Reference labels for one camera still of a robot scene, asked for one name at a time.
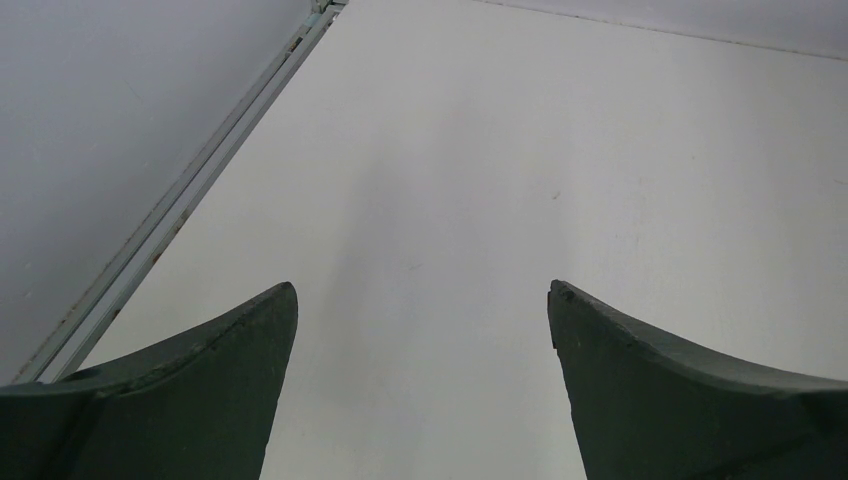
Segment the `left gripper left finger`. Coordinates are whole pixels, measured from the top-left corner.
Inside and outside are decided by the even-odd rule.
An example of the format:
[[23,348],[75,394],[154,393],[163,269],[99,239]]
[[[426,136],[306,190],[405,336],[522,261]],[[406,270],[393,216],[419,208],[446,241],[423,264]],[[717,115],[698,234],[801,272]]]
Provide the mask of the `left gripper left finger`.
[[256,479],[298,325],[284,282],[53,383],[1,391],[5,479]]

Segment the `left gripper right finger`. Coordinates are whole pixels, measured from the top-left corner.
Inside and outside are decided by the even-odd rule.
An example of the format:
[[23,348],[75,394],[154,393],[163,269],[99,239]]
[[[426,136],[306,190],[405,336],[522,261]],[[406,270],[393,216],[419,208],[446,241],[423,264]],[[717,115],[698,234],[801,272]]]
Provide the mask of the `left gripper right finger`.
[[703,347],[555,280],[552,344],[590,479],[843,479],[847,385]]

